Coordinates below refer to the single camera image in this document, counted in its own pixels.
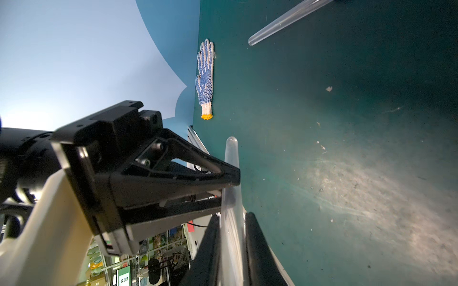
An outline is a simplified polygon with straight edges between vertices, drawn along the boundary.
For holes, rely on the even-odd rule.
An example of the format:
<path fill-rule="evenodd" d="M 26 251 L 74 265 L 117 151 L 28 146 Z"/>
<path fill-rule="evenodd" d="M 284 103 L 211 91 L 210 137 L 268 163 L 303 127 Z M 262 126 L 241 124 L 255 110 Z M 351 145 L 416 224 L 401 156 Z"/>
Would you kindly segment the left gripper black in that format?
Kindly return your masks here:
<path fill-rule="evenodd" d="M 163 129 L 140 101 L 62 126 L 51 144 L 107 255 L 133 255 L 140 241 L 219 212 L 222 198 L 153 204 L 240 184 L 239 168 Z"/>

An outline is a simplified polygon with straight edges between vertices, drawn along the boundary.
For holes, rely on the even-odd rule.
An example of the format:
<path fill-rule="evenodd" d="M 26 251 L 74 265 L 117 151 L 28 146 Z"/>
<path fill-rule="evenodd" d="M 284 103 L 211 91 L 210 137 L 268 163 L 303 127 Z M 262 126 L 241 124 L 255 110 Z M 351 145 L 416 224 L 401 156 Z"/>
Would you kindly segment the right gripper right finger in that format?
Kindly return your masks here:
<path fill-rule="evenodd" d="M 254 213 L 245 215 L 250 286 L 287 286 Z"/>

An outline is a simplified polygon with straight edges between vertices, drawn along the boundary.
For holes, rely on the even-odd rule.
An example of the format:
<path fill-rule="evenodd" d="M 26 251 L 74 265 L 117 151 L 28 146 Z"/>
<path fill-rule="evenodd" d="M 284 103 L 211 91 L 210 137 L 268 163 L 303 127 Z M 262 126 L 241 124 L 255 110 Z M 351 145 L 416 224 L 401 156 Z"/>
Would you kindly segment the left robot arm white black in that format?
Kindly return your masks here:
<path fill-rule="evenodd" d="M 240 169 L 123 101 L 54 132 L 1 130 L 1 284 L 69 286 L 89 245 L 135 255 L 146 238 L 218 212 L 193 195 L 240 184 Z"/>

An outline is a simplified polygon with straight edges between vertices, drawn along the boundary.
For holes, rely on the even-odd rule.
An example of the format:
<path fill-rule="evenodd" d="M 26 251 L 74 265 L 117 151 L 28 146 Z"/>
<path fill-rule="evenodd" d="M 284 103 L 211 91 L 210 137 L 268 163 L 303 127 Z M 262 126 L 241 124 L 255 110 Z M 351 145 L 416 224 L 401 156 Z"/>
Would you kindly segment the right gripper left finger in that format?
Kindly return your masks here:
<path fill-rule="evenodd" d="M 216 286 L 220 262 L 219 216 L 212 215 L 195 260 L 180 286 Z"/>

